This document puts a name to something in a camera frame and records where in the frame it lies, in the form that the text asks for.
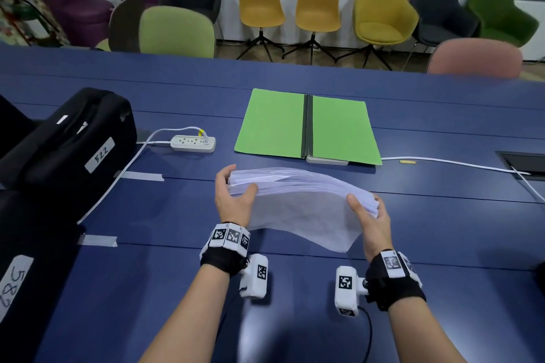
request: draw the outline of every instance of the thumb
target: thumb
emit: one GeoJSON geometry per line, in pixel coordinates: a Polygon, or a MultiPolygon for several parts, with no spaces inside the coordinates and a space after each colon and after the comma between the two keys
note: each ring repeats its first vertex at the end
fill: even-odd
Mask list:
{"type": "Polygon", "coordinates": [[[255,195],[257,194],[257,190],[257,184],[248,185],[248,188],[246,188],[246,191],[244,191],[244,194],[242,194],[240,199],[246,204],[252,205],[255,199],[255,195]]]}
{"type": "Polygon", "coordinates": [[[361,225],[363,227],[367,226],[369,223],[369,213],[367,210],[360,204],[358,199],[354,196],[354,194],[348,194],[346,195],[346,202],[348,202],[348,205],[350,206],[350,209],[356,214],[361,222],[361,225]]]}

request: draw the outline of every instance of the hand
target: hand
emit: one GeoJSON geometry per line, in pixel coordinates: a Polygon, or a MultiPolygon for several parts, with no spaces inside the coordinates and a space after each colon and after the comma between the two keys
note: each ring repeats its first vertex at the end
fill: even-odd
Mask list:
{"type": "Polygon", "coordinates": [[[358,216],[361,230],[364,234],[364,253],[368,262],[371,262],[382,250],[393,250],[392,233],[390,230],[390,216],[382,199],[373,194],[378,201],[378,217],[373,218],[360,204],[353,194],[346,196],[351,210],[358,216]]]}
{"type": "Polygon", "coordinates": [[[250,184],[240,197],[232,197],[227,189],[227,180],[235,169],[236,165],[233,164],[225,167],[216,175],[216,208],[221,222],[234,222],[246,228],[250,223],[257,185],[250,184]]]}

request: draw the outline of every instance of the wrist strap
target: wrist strap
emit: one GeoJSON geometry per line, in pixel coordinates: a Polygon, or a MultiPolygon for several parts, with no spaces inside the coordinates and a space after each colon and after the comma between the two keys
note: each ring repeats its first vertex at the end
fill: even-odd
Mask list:
{"type": "Polygon", "coordinates": [[[246,268],[250,233],[233,222],[217,224],[201,250],[201,265],[210,264],[231,277],[246,268]]]}
{"type": "Polygon", "coordinates": [[[388,311],[396,301],[420,297],[426,301],[422,282],[407,257],[394,250],[384,250],[371,262],[365,273],[367,302],[377,302],[380,311],[388,311]]]}

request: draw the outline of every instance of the black bag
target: black bag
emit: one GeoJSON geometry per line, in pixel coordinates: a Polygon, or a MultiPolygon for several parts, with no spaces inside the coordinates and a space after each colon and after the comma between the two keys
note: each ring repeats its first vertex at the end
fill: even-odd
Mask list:
{"type": "Polygon", "coordinates": [[[83,227],[0,190],[0,355],[31,362],[77,256],[83,227]]]}
{"type": "Polygon", "coordinates": [[[0,158],[13,149],[25,136],[30,134],[36,123],[25,117],[19,109],[0,95],[0,158]]]}
{"type": "Polygon", "coordinates": [[[135,151],[129,101],[84,88],[0,160],[0,183],[78,221],[135,151]]]}

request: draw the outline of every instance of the green chair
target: green chair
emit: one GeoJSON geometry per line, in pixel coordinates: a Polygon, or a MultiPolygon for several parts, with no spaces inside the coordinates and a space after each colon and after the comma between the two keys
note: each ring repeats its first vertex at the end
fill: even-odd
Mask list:
{"type": "Polygon", "coordinates": [[[214,57],[214,25],[203,14],[173,6],[153,6],[140,19],[140,52],[214,57]]]}
{"type": "Polygon", "coordinates": [[[524,46],[536,33],[539,22],[517,8],[513,0],[469,0],[467,8],[480,20],[479,37],[524,46]]]}

